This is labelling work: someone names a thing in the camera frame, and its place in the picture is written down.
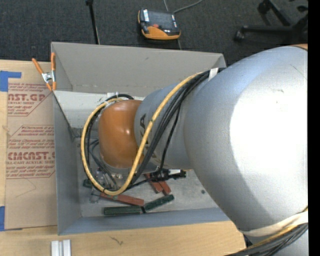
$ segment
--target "black cable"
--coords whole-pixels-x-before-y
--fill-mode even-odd
[[[176,113],[176,116],[175,116],[175,120],[174,120],[174,123],[172,125],[172,128],[171,128],[171,131],[169,133],[169,136],[168,136],[168,139],[166,141],[166,144],[165,144],[165,147],[164,147],[164,150],[163,150],[163,153],[162,153],[162,158],[161,158],[161,162],[160,162],[160,166],[159,166],[159,169],[162,170],[163,167],[164,167],[164,163],[165,163],[165,158],[166,158],[166,154],[167,154],[167,150],[169,148],[169,145],[170,145],[170,141],[171,141],[171,138],[174,134],[174,130],[176,128],[176,125],[178,123],[178,119],[179,119],[179,113],[180,113],[180,109],[181,109],[181,105],[182,105],[182,102],[183,100],[189,95],[189,93],[197,86],[197,84],[195,84],[195,86],[192,86],[192,87],[189,87],[188,89],[186,89],[184,92],[183,92],[183,95],[181,97],[181,100],[179,101],[178,103],[178,109],[177,109],[177,113]]]
[[[101,171],[103,173],[106,173],[109,176],[109,178],[111,179],[113,185],[115,187],[117,187],[116,180],[114,179],[114,177],[112,177],[111,171],[109,170],[109,168],[103,162],[101,162],[94,154],[94,149],[98,144],[99,144],[99,140],[98,139],[91,143],[90,154],[91,154],[93,160],[95,161],[95,163],[97,164],[97,166],[101,169]]]
[[[129,94],[120,93],[120,94],[116,94],[116,95],[113,95],[113,96],[107,98],[105,101],[109,101],[109,100],[117,99],[117,98],[128,98],[129,100],[134,100],[135,99],[134,97],[132,97]]]
[[[196,75],[193,79],[191,79],[190,81],[188,81],[185,86],[183,86],[180,90],[178,90],[176,92],[176,95],[174,96],[174,98],[172,99],[172,101],[170,102],[170,104],[168,105],[168,108],[166,109],[166,112],[163,116],[163,118],[160,121],[160,124],[155,132],[155,135],[152,139],[152,142],[150,143],[149,149],[146,152],[143,161],[141,163],[141,165],[139,166],[135,176],[132,178],[131,184],[134,184],[136,182],[136,180],[139,178],[139,176],[142,174],[143,170],[145,169],[147,163],[149,162],[156,146],[158,145],[158,142],[162,136],[162,134],[164,133],[165,128],[167,127],[169,121],[171,120],[173,114],[175,113],[175,111],[178,109],[179,104],[177,103],[179,101],[179,98],[181,101],[183,101],[185,99],[185,97],[200,83],[202,83],[208,76],[209,76],[210,71],[207,70],[203,73],[200,73],[198,75]],[[189,93],[184,95],[184,98],[181,98],[181,96],[183,95],[183,93],[185,91],[188,91],[189,89]]]

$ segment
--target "cardboard sheet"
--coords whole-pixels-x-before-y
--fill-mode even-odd
[[[0,60],[0,70],[20,73],[7,83],[4,228],[56,225],[52,94],[31,61]]]

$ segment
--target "wire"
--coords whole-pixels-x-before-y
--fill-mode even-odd
[[[133,165],[132,165],[132,168],[129,172],[129,175],[126,179],[126,181],[124,182],[124,184],[122,185],[121,188],[119,188],[118,190],[116,191],[110,191],[108,189],[106,189],[105,187],[103,187],[101,184],[99,184],[95,178],[93,177],[90,169],[89,169],[89,166],[88,166],[88,162],[87,162],[87,158],[86,158],[86,154],[85,154],[85,138],[86,138],[86,134],[87,134],[87,131],[88,131],[88,126],[91,122],[91,119],[98,113],[100,112],[108,103],[110,103],[111,101],[117,101],[118,99],[117,98],[113,98],[113,99],[110,99],[104,103],[102,103],[101,105],[99,105],[88,117],[88,119],[86,120],[84,126],[83,126],[83,130],[82,130],[82,136],[81,136],[81,143],[80,143],[80,151],[81,151],[81,158],[82,158],[82,164],[83,164],[83,167],[84,167],[84,170],[85,170],[85,173],[87,174],[88,178],[91,180],[92,184],[98,189],[100,190],[101,192],[104,192],[105,194],[107,195],[110,195],[110,196],[116,196],[116,195],[119,195],[121,194],[122,192],[124,192],[127,187],[129,186],[129,184],[131,183],[134,175],[135,175],[135,172],[137,170],[137,167],[138,167],[138,164],[139,164],[139,161],[140,161],[140,157],[142,156],[143,154],[143,150],[144,150],[144,147],[147,143],[147,140],[148,140],[148,136],[149,136],[149,133],[151,132],[151,129],[153,127],[153,124],[154,122],[156,121],[157,117],[159,116],[161,110],[164,108],[164,106],[168,103],[168,101],[171,99],[171,97],[181,88],[183,87],[189,80],[191,80],[192,78],[194,78],[195,76],[197,76],[198,74],[200,73],[197,73],[197,74],[194,74],[194,75],[191,75],[189,77],[187,77],[186,79],[184,79],[182,82],[180,82],[178,85],[176,85],[169,93],[168,95],[164,98],[164,100],[161,102],[161,104],[159,105],[159,107],[156,109],[155,113],[153,114],[146,130],[145,130],[145,133],[142,137],[142,141],[141,141],[141,144],[138,148],[138,151],[137,151],[137,154],[136,154],[136,157],[134,159],[134,162],[133,162]]]
[[[179,103],[182,101],[184,98],[181,98],[181,95],[183,94],[183,92],[187,89],[189,89],[189,93],[192,91],[193,88],[195,88],[199,83],[201,83],[204,79],[207,78],[207,75],[209,75],[209,71],[205,71],[202,73],[198,73],[193,79],[191,79],[190,81],[188,81],[188,83],[186,84],[186,86],[188,84],[191,84],[190,87],[185,87],[184,90],[183,88],[181,90],[179,90],[179,92],[176,93],[175,97],[170,101],[170,104],[168,105],[166,112],[164,113],[158,128],[156,130],[156,132],[154,133],[154,137],[148,147],[148,151],[146,152],[146,154],[144,155],[143,161],[138,169],[138,171],[135,174],[135,177],[132,180],[132,183],[135,183],[135,181],[139,178],[139,176],[142,174],[142,172],[144,171],[147,163],[149,162],[152,154],[154,153],[154,150],[162,136],[162,134],[165,131],[165,128],[167,127],[169,121],[171,120],[173,114],[175,113],[175,111],[177,110],[177,108],[179,107]]]
[[[193,3],[193,4],[187,5],[187,6],[185,6],[185,7],[180,8],[180,9],[177,9],[177,10],[173,11],[173,13],[176,14],[176,13],[181,12],[181,11],[183,11],[183,10],[185,10],[185,9],[190,8],[190,7],[194,7],[194,6],[196,6],[197,4],[200,4],[202,1],[203,1],[203,0],[199,0],[198,2],[195,2],[195,3]]]
[[[176,14],[176,13],[178,13],[178,12],[180,12],[180,11],[185,10],[185,9],[194,7],[194,6],[196,6],[197,4],[200,4],[202,1],[203,1],[203,0],[199,0],[198,2],[195,2],[195,3],[192,3],[192,4],[187,5],[187,6],[185,6],[185,7],[179,8],[179,9],[173,11],[173,13]],[[167,5],[166,0],[163,0],[163,3],[164,3],[164,6],[165,6],[165,9],[167,10],[167,12],[169,12],[169,8],[168,8],[168,5]]]
[[[114,177],[112,177],[111,171],[109,170],[109,168],[102,161],[100,161],[94,154],[94,149],[95,149],[95,147],[97,145],[99,145],[99,140],[98,139],[91,143],[91,149],[89,150],[89,153],[91,154],[93,160],[98,165],[98,167],[101,169],[101,171],[103,173],[106,173],[109,176],[109,178],[111,179],[113,185],[116,187],[116,189],[118,189],[116,180],[114,179]]]
[[[180,12],[180,11],[185,10],[185,9],[194,7],[194,6],[196,6],[197,4],[200,4],[202,1],[203,1],[203,0],[199,0],[198,2],[195,2],[195,3],[192,3],[192,4],[187,5],[187,6],[185,6],[185,7],[179,8],[179,9],[173,11],[172,13],[176,14],[176,13],[178,13],[178,12]],[[166,0],[163,0],[163,3],[164,3],[164,6],[165,6],[166,11],[169,12],[169,8],[168,8],[168,5],[167,5]],[[178,42],[179,49],[182,50],[182,46],[181,46],[180,40],[177,39],[177,42]]]

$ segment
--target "gray metal box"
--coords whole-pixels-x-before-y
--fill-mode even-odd
[[[225,68],[222,54],[141,47],[52,42],[57,90],[53,97],[58,234],[91,233],[227,221],[193,171],[168,180],[174,200],[148,213],[106,217],[104,207],[123,204],[83,186],[80,135],[89,114],[112,93],[143,99],[151,92],[209,69]],[[151,202],[148,183],[125,193]]]

